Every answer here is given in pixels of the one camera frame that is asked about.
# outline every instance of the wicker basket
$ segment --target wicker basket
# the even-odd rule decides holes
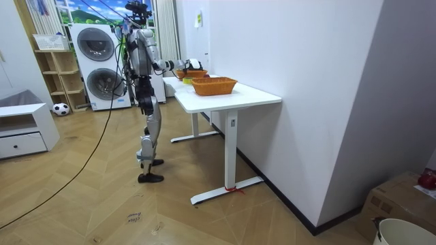
[[[177,70],[177,78],[181,81],[183,78],[202,78],[207,74],[207,70],[196,71],[196,70],[187,70],[186,74],[183,70]]]
[[[33,34],[40,50],[69,50],[68,39],[62,35]]]
[[[194,78],[192,85],[198,95],[228,95],[237,82],[231,78]]]

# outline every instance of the orange basket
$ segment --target orange basket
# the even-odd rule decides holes
[[[187,70],[186,74],[183,70],[176,70],[177,78],[181,81],[183,78],[202,78],[207,74],[207,70],[196,71],[196,70]]]
[[[198,95],[228,95],[238,81],[231,78],[194,78],[193,88]]]

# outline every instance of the washing machine door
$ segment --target washing machine door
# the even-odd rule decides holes
[[[114,87],[114,99],[124,95],[125,85],[121,80],[121,76],[111,69],[96,69],[87,78],[88,91],[99,99],[110,101]]]
[[[77,36],[80,51],[93,61],[106,61],[115,51],[112,38],[97,28],[83,29]]]

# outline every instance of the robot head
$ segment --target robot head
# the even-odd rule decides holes
[[[125,8],[132,12],[132,15],[129,17],[139,25],[146,25],[147,18],[151,16],[151,11],[147,11],[147,7],[146,4],[136,0],[129,1],[125,5]]]

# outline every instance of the red tape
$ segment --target red tape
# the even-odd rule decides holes
[[[242,193],[242,194],[245,195],[245,192],[244,192],[243,190],[238,189],[238,188],[236,188],[236,187],[228,188],[228,189],[227,189],[227,187],[224,187],[224,189],[225,189],[226,191],[237,191],[237,192]]]

